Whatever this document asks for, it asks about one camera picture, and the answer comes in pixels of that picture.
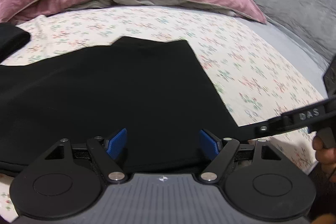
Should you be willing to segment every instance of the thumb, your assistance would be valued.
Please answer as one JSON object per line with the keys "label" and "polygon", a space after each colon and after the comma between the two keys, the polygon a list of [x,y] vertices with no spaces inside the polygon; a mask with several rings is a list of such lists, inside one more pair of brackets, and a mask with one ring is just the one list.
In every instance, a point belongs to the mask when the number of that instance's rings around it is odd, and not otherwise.
{"label": "thumb", "polygon": [[334,215],[322,215],[316,220],[314,220],[311,224],[335,224],[336,217]]}

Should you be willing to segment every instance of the black t-shirt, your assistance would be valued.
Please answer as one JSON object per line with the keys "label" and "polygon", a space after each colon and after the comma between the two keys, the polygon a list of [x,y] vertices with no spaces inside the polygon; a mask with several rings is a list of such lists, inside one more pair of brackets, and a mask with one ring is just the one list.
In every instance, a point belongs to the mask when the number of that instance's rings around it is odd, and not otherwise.
{"label": "black t-shirt", "polygon": [[61,138],[85,143],[126,128],[125,172],[195,171],[207,163],[199,130],[237,137],[187,41],[122,37],[0,66],[0,79],[0,170],[22,170]]}

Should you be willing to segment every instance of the gray gripper base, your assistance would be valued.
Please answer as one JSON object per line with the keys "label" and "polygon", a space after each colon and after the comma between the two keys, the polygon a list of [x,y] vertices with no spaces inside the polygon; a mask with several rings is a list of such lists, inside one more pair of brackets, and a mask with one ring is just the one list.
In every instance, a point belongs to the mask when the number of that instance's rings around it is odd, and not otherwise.
{"label": "gray gripper base", "polygon": [[[93,207],[77,216],[48,222],[21,217],[15,222],[15,224],[21,223],[267,224],[270,222],[255,220],[236,211],[215,186],[200,184],[190,174],[135,174],[125,184],[107,187]],[[282,223],[309,222],[301,217]]]}

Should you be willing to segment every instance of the circular pad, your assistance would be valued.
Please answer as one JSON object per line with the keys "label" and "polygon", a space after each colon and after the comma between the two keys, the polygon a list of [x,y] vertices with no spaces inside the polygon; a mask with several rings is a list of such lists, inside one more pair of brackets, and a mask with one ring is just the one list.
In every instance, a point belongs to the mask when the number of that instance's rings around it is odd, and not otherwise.
{"label": "circular pad", "polygon": [[266,196],[283,196],[292,190],[292,183],[284,176],[265,174],[253,180],[253,187],[260,194]]}
{"label": "circular pad", "polygon": [[41,195],[55,196],[67,192],[72,186],[72,179],[64,174],[47,174],[34,182],[34,189]]}

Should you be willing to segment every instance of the gray bedsheet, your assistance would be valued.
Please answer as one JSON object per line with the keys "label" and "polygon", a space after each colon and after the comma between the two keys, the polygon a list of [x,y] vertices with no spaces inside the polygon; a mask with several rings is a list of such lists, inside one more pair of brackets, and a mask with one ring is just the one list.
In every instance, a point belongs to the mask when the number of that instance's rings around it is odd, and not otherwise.
{"label": "gray bedsheet", "polygon": [[257,35],[277,49],[277,51],[286,58],[324,98],[327,98],[327,93],[322,81],[325,68],[321,68],[321,66],[317,65],[311,57],[312,53],[309,53],[308,55],[295,40],[271,23],[264,25],[242,18],[236,19],[251,28]]}

